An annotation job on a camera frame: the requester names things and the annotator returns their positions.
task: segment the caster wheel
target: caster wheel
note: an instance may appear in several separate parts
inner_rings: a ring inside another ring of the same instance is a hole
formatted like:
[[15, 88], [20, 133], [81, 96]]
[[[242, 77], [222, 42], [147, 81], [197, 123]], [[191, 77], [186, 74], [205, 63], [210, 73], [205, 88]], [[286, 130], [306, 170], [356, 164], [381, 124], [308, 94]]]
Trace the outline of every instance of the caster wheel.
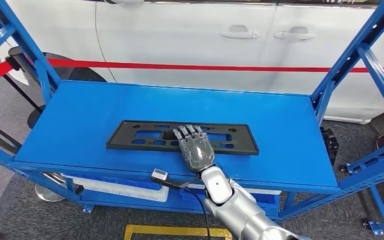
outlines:
[[361, 225], [363, 225], [363, 228], [365, 228], [365, 229], [371, 231], [371, 230], [372, 230], [372, 227], [371, 227], [370, 224], [369, 224], [370, 221], [371, 221], [371, 220], [368, 219], [368, 218], [363, 218], [363, 219], [361, 219]]
[[348, 173], [348, 168], [345, 164], [341, 164], [341, 165], [339, 165], [339, 171], [341, 173]]

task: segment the black cable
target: black cable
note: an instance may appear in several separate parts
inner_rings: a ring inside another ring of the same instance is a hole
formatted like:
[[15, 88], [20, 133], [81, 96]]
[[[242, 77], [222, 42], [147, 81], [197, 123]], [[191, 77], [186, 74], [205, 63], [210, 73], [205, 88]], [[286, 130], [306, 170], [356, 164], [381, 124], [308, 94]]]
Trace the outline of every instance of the black cable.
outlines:
[[223, 167], [222, 167], [222, 165], [220, 164], [220, 162], [216, 161], [215, 164], [218, 164], [218, 166], [220, 167], [221, 171], [222, 171], [223, 174], [226, 176], [227, 181], [230, 183], [230, 182], [231, 182], [231, 178], [225, 173], [225, 171], [223, 170]]
[[208, 224], [207, 211], [205, 210], [203, 201], [201, 201], [201, 198], [195, 192], [193, 192], [189, 187], [185, 186], [184, 189], [186, 189], [186, 191], [191, 193], [198, 200], [199, 204], [201, 205], [202, 211], [204, 212], [204, 216], [205, 216], [206, 233], [208, 234], [208, 240], [211, 240], [210, 225]]

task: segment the white storage bin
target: white storage bin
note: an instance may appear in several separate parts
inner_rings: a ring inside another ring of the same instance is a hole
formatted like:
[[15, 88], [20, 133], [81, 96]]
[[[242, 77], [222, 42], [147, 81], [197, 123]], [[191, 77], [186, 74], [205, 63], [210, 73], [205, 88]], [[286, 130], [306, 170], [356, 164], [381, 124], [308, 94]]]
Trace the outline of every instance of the white storage bin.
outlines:
[[62, 174], [73, 180], [73, 183], [82, 185], [84, 189], [116, 194], [126, 197], [146, 199], [156, 202], [166, 202], [169, 188], [151, 181], [131, 179], [118, 179], [111, 177], [95, 177], [78, 174]]

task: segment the yellow floor marking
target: yellow floor marking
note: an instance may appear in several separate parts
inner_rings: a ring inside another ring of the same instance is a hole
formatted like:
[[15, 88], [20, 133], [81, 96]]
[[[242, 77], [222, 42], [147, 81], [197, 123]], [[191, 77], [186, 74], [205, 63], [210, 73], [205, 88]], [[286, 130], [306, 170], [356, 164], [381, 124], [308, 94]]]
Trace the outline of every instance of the yellow floor marking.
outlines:
[[[224, 237], [232, 240], [232, 234], [223, 228], [210, 228], [211, 237]], [[124, 240], [130, 240], [132, 234], [157, 234], [176, 236], [207, 236], [205, 227], [176, 227], [176, 226], [149, 226], [128, 224], [125, 228]]]

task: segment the robot finger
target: robot finger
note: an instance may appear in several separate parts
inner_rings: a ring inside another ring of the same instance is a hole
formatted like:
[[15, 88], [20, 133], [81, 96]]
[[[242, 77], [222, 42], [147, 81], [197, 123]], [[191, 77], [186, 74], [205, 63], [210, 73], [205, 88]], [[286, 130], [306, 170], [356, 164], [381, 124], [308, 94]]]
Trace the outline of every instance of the robot finger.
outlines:
[[188, 130], [186, 129], [186, 127], [184, 127], [184, 126], [179, 126], [178, 128], [180, 129], [181, 133], [183, 134], [183, 136], [184, 136], [185, 138], [186, 138], [187, 136], [189, 136], [189, 132], [188, 132]]
[[206, 134], [206, 133], [201, 129], [200, 126], [195, 125], [195, 126], [193, 126], [193, 127], [196, 129], [196, 131], [198, 132], [199, 135], [203, 136], [203, 135]]
[[186, 128], [187, 130], [189, 130], [189, 132], [192, 134], [192, 135], [196, 135], [197, 132], [195, 131], [194, 127], [192, 125], [186, 125]]
[[173, 133], [174, 133], [174, 135], [176, 136], [176, 138], [177, 138], [178, 140], [182, 140], [182, 139], [183, 139], [182, 134], [181, 134], [181, 133], [179, 132], [179, 130], [177, 130], [176, 128], [173, 129]]

